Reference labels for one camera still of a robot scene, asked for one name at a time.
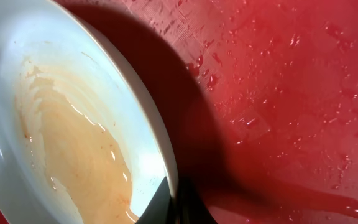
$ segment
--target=sauce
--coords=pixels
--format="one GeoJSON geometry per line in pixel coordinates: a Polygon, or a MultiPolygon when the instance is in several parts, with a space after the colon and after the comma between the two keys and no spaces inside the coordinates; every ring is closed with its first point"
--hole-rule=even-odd
{"type": "Polygon", "coordinates": [[[51,189],[70,195],[83,223],[134,223],[131,173],[117,141],[99,123],[91,93],[67,72],[34,67],[22,75],[15,104],[25,151],[51,189]]]}

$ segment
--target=red table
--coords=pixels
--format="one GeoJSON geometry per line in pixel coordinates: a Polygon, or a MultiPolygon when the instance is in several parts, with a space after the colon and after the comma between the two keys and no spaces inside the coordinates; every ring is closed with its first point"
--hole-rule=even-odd
{"type": "Polygon", "coordinates": [[[219,223],[358,223],[358,0],[58,2],[135,68],[219,223]]]}

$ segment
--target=white plate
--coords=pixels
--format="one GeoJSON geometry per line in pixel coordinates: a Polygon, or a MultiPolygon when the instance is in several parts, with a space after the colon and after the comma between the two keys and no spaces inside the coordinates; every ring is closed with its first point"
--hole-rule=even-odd
{"type": "Polygon", "coordinates": [[[14,134],[13,83],[25,69],[24,58],[64,65],[79,77],[92,73],[88,84],[112,111],[114,120],[106,126],[127,149],[123,155],[132,175],[132,212],[142,215],[165,176],[174,196],[178,177],[167,131],[121,53],[52,1],[0,0],[0,209],[10,223],[78,223],[35,183],[14,134]]]}

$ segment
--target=white glossy ceramic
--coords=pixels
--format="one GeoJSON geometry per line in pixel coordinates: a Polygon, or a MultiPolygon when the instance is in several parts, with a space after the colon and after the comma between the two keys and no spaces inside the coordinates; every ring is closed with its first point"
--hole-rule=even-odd
{"type": "Polygon", "coordinates": [[[34,179],[17,140],[14,80],[32,63],[64,65],[112,111],[105,124],[132,175],[131,210],[141,216],[161,180],[177,189],[172,146],[153,99],[121,53],[50,0],[0,0],[0,209],[10,223],[81,223],[34,179]]]}

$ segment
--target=brown liquid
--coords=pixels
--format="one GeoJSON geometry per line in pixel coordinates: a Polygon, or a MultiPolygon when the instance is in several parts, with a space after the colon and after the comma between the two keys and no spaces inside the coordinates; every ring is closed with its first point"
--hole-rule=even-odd
{"type": "MultiPolygon", "coordinates": [[[[22,77],[21,91],[27,86],[28,94],[16,97],[27,151],[40,158],[34,161],[45,161],[40,167],[49,186],[64,186],[85,224],[134,223],[131,173],[118,143],[56,90],[56,80],[40,73],[34,67],[22,77]]],[[[90,105],[85,97],[81,100],[90,105]]]]}

